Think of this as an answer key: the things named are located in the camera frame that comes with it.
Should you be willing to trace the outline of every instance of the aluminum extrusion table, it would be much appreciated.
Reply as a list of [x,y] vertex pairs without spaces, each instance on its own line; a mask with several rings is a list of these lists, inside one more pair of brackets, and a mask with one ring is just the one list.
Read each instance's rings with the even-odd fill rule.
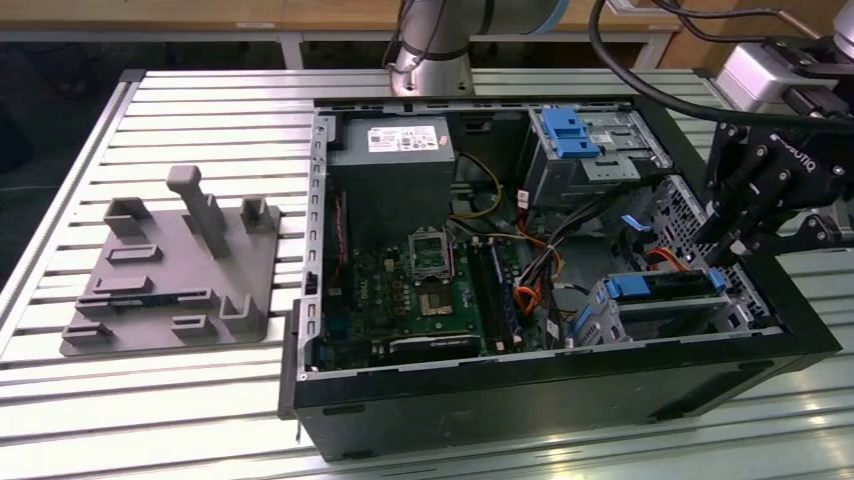
[[[645,73],[665,91],[722,105],[689,71]],[[601,70],[479,70],[481,95],[629,94]],[[327,464],[275,416],[283,315],[298,295],[312,99],[390,95],[380,71],[150,72],[119,84],[0,295],[0,479],[829,478],[854,464],[854,254],[783,264],[843,352],[705,416],[501,444]],[[714,125],[675,116],[702,155]],[[202,168],[222,206],[264,194],[286,213],[272,315],[256,345],[142,358],[64,358],[114,196],[179,206],[163,178]],[[521,405],[519,408],[537,408]]]

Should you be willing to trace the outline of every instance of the green circuit board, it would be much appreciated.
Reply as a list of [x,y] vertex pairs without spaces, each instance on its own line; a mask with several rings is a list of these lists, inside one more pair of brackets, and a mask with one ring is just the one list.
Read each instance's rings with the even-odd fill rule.
[[[447,283],[415,285],[404,247],[354,252],[352,338],[479,334],[481,314],[465,255],[454,255],[454,277]],[[420,257],[431,266],[443,258],[436,252]]]
[[[327,368],[374,365],[376,349],[390,340],[485,336],[467,245],[450,243],[447,256],[442,251],[444,245],[442,241],[422,242],[415,259],[410,243],[352,252],[350,288],[340,296],[324,300]],[[497,243],[495,251],[505,265],[503,278],[511,279],[519,274],[514,246],[510,242]],[[449,277],[416,280],[412,269],[443,267],[446,258],[453,265]],[[526,345],[535,343],[527,330],[519,336]],[[494,345],[483,340],[481,355],[495,353]]]

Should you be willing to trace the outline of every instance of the metal chassis frame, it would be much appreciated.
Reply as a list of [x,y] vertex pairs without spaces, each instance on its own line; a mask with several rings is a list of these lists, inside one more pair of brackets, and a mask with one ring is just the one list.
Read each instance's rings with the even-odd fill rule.
[[[705,191],[703,160],[687,138],[681,134],[667,110],[639,96],[633,97],[633,102],[691,190],[699,196]],[[649,371],[663,373],[686,366],[737,364],[743,371],[758,369],[759,373],[726,388],[718,387],[714,380],[710,380],[711,391],[703,393],[703,401],[699,405],[686,397],[685,402],[691,405],[690,408],[686,407],[686,411],[679,411],[677,408],[675,413],[657,412],[651,420],[699,415],[771,376],[806,368],[841,349],[839,343],[777,259],[762,256],[749,257],[743,260],[742,267],[775,312],[781,324],[787,329],[787,334],[731,338],[717,342],[665,342],[651,348],[601,351],[597,355],[570,354],[487,364],[475,362],[438,370],[394,371],[395,369],[390,369],[392,373],[383,375],[314,380],[307,380],[306,376],[300,375],[295,384],[290,385],[287,382],[295,379],[296,365],[288,364],[288,359],[294,359],[302,353],[290,350],[303,343],[298,338],[299,323],[302,323],[299,315],[306,314],[304,305],[296,305],[294,309],[296,318],[290,319],[292,337],[286,338],[283,349],[279,414],[282,418],[294,418],[295,415],[300,421],[312,422],[319,409],[330,406],[342,409],[352,408],[350,412],[359,413],[364,411],[366,404],[372,402],[375,405],[387,405],[383,402],[394,398],[412,399],[473,390],[506,389],[522,385],[519,384],[522,378],[530,385],[539,382],[582,381],[590,377],[634,375]],[[673,399],[673,405],[678,406],[682,401],[683,399]],[[308,432],[312,435],[322,433],[323,436],[330,433],[316,430],[312,432],[311,428]]]

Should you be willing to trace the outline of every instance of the cable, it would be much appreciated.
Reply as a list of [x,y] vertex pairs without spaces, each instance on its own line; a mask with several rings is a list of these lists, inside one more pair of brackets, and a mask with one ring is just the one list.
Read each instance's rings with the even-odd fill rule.
[[[666,2],[667,0],[653,0],[655,2],[657,5],[662,6],[662,3],[659,2]],[[674,7],[682,7],[682,5],[679,4],[679,0],[670,0],[671,4]],[[681,15],[681,14],[675,14],[677,18],[679,19],[679,22],[682,23],[682,25],[685,26],[685,28],[687,29],[689,32],[691,32],[691,35],[694,35],[697,38],[699,38],[701,40],[710,42],[710,43],[762,43],[765,41],[765,37],[759,36],[759,35],[713,35],[710,33],[706,33],[703,30],[701,30],[701,28],[697,26],[697,24],[691,21],[691,18]]]
[[662,10],[673,13],[674,15],[682,15],[689,18],[738,18],[738,17],[777,17],[783,10],[778,7],[761,7],[761,8],[745,8],[742,10],[729,10],[722,12],[710,12],[706,10],[686,10],[678,6],[671,5],[667,0],[653,0],[653,3],[658,5]]
[[[518,214],[517,217],[518,217],[517,230],[519,232],[519,235],[522,235],[538,247],[546,248],[546,242],[543,242],[541,239],[529,235],[529,233],[525,231],[525,226],[522,225],[522,216]],[[559,276],[561,272],[563,271],[563,258],[561,258],[561,254],[558,253],[558,250],[554,248],[551,249],[551,254],[555,257],[555,261],[558,262],[558,269],[555,270],[555,276]]]
[[629,264],[631,269],[635,272],[643,271],[641,267],[641,263],[635,259],[634,254],[631,253],[631,245],[629,245],[629,234],[634,229],[631,227],[623,227],[617,234],[617,248],[619,250],[621,257],[623,257],[623,261]]
[[436,24],[432,27],[432,32],[430,33],[430,38],[427,39],[427,45],[424,46],[422,53],[419,53],[418,56],[412,59],[412,63],[407,65],[403,70],[400,70],[396,67],[396,65],[388,64],[387,68],[392,70],[395,73],[407,74],[415,71],[415,69],[419,67],[419,65],[424,61],[424,58],[427,57],[427,52],[430,52],[430,47],[432,47],[432,42],[436,39],[436,33],[439,33],[439,25],[442,24],[442,15],[444,15],[444,7],[447,3],[449,3],[449,0],[442,0],[442,5],[439,5],[439,14],[436,15]]
[[574,283],[555,283],[554,288],[555,289],[566,288],[569,290],[575,290],[577,292],[579,292],[585,296],[590,295],[590,290],[587,288],[582,287],[581,285],[575,285]]
[[338,232],[338,265],[335,265],[335,273],[330,280],[330,288],[335,286],[338,276],[342,273],[342,265],[344,264],[344,232],[342,228],[342,197],[335,199],[335,230]]
[[726,12],[709,12],[699,10],[686,10],[685,8],[667,3],[666,0],[653,1],[655,2],[655,5],[658,5],[662,9],[665,9],[674,15],[682,15],[690,18],[721,19],[757,16],[775,17],[811,40],[818,40],[819,38],[822,38],[822,34],[818,33],[815,29],[810,27],[810,25],[801,18],[798,18],[791,12],[778,7],[747,8],[743,10],[730,10]]
[[[662,178],[663,177],[661,175],[651,175],[641,182],[627,183],[614,187],[605,194],[589,200],[587,203],[585,203],[573,213],[570,213],[570,215],[561,223],[561,226],[549,236],[549,240],[546,242],[547,249],[554,250],[554,247],[557,247],[566,238],[566,234],[579,228],[593,218],[599,216],[611,207],[621,196],[634,190],[650,187],[653,184],[658,183]],[[537,283],[537,279],[542,275],[542,269],[546,265],[545,258],[546,256],[543,254],[529,265],[529,268],[526,268],[525,272],[522,273],[519,284],[534,285]]]
[[[531,297],[530,302],[525,302],[525,300],[522,299],[522,294],[526,294],[527,296]],[[517,300],[517,304],[519,305],[519,308],[522,308],[522,313],[525,314],[525,316],[529,316],[531,312],[534,312],[534,309],[537,308],[538,305],[543,305],[543,299],[539,296],[539,293],[537,293],[529,287],[518,287],[513,292],[513,296],[514,296],[514,299]]]
[[479,232],[478,230],[471,228],[469,225],[466,225],[458,218],[450,218],[449,220],[451,220],[457,224],[457,226],[461,228],[461,230],[463,230],[463,232],[466,232],[473,237],[503,237],[503,238],[513,238],[514,240],[527,240],[527,238],[523,237],[522,235],[511,235],[510,233]]
[[667,260],[670,262],[670,264],[674,266],[677,271],[679,271],[679,272],[687,272],[689,271],[689,267],[685,266],[685,263],[682,263],[682,261],[677,258],[677,256],[670,251],[670,249],[667,249],[665,247],[654,248],[653,250],[646,252],[646,254],[647,254],[647,256],[658,255],[659,257],[662,257],[665,260]]
[[490,170],[490,167],[487,167],[486,164],[474,155],[466,152],[459,152],[458,155],[471,160],[475,163],[475,165],[478,165],[478,167],[481,167],[481,169],[487,173],[487,175],[493,179],[493,183],[495,184],[497,194],[495,194],[495,201],[493,202],[493,205],[490,206],[490,208],[487,208],[486,210],[481,212],[473,212],[473,213],[458,213],[455,215],[450,215],[450,217],[457,219],[483,217],[486,215],[490,215],[495,210],[498,210],[498,206],[502,204],[502,199],[505,197],[503,187],[501,182],[498,181],[498,176],[495,175],[493,170]]
[[398,7],[398,24],[395,26],[395,32],[391,34],[391,40],[386,45],[386,53],[383,53],[382,67],[388,68],[388,55],[391,54],[392,46],[400,43],[400,28],[403,18],[408,15],[410,9],[412,8],[412,4],[415,0],[406,0],[400,2],[400,6]]
[[595,0],[590,10],[590,44],[597,56],[626,84],[645,97],[659,103],[669,109],[711,122],[729,122],[737,125],[755,127],[777,127],[787,129],[813,129],[834,133],[854,133],[854,122],[850,120],[829,120],[813,117],[798,117],[794,115],[758,114],[723,110],[721,108],[706,107],[686,102],[669,93],[655,88],[645,82],[621,63],[614,59],[605,47],[602,32],[599,31],[599,20],[606,0]]

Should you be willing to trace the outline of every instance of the gray plastic part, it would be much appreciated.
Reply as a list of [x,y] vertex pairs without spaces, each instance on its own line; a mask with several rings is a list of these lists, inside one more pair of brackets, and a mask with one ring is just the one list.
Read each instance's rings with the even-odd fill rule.
[[111,203],[112,233],[63,332],[63,355],[266,337],[280,212],[263,198],[220,209],[199,180],[195,167],[172,168],[168,186],[190,214],[150,212],[136,198]]

